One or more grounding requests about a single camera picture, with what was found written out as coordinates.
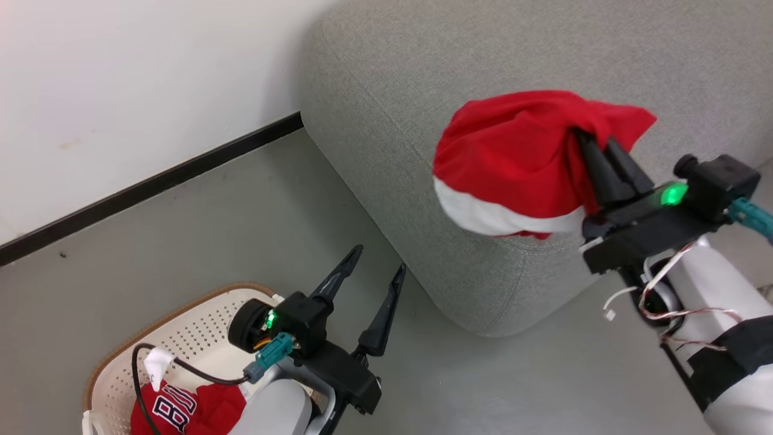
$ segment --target gray sofa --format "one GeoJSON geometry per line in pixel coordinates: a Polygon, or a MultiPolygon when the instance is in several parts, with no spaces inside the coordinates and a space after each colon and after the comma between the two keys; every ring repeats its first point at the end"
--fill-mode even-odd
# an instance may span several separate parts
{"type": "Polygon", "coordinates": [[[773,2],[352,0],[308,34],[309,135],[435,304],[484,336],[514,334],[591,284],[579,235],[457,228],[431,162],[466,101],[569,89],[650,109],[633,155],[657,182],[681,155],[773,156],[773,2]]]}

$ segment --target black strap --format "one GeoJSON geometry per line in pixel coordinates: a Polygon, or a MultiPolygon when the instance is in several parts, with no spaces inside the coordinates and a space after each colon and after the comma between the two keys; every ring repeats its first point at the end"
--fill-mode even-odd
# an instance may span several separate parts
{"type": "Polygon", "coordinates": [[[691,391],[702,399],[701,412],[741,379],[773,364],[773,316],[744,320],[712,344],[727,351],[703,348],[687,360],[693,368],[691,391]]]}

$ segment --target teal cable connector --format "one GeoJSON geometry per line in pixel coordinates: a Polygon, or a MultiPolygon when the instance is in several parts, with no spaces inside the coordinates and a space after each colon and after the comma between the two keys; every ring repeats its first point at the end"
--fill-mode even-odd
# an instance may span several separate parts
{"type": "Polygon", "coordinates": [[[755,230],[773,245],[773,216],[770,213],[746,198],[738,198],[730,204],[727,214],[733,222],[755,230]]]}
{"type": "Polygon", "coordinates": [[[244,368],[244,374],[249,378],[248,382],[254,384],[261,380],[263,374],[274,364],[292,353],[293,337],[281,332],[255,354],[255,361],[244,368]]]}

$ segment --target green led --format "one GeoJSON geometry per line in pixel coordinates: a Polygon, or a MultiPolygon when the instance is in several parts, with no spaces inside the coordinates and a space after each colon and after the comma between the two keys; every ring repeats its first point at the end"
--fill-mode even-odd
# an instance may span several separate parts
{"type": "Polygon", "coordinates": [[[684,195],[687,193],[687,185],[685,183],[674,183],[668,186],[662,194],[660,194],[660,204],[662,205],[677,205],[682,202],[684,195]]]}
{"type": "Polygon", "coordinates": [[[266,329],[271,329],[271,327],[274,326],[274,319],[276,318],[277,315],[274,313],[274,310],[268,312],[268,317],[266,317],[266,329]]]}

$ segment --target laundry basket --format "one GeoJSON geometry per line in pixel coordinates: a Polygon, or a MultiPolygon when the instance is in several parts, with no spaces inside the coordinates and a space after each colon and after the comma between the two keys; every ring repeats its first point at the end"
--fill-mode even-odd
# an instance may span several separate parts
{"type": "MultiPolygon", "coordinates": [[[[131,411],[137,396],[131,378],[131,352],[145,342],[165,348],[219,378],[239,378],[253,355],[228,343],[231,318],[249,299],[275,307],[283,298],[257,283],[234,283],[212,291],[169,314],[124,343],[97,366],[83,395],[83,435],[125,435],[131,433],[131,411]]],[[[140,351],[140,360],[148,350],[140,351]]],[[[138,363],[140,383],[149,382],[144,365],[138,363]]],[[[184,368],[172,364],[164,379],[189,391],[208,383],[184,368]]],[[[261,387],[242,384],[246,397],[261,387]]]]}

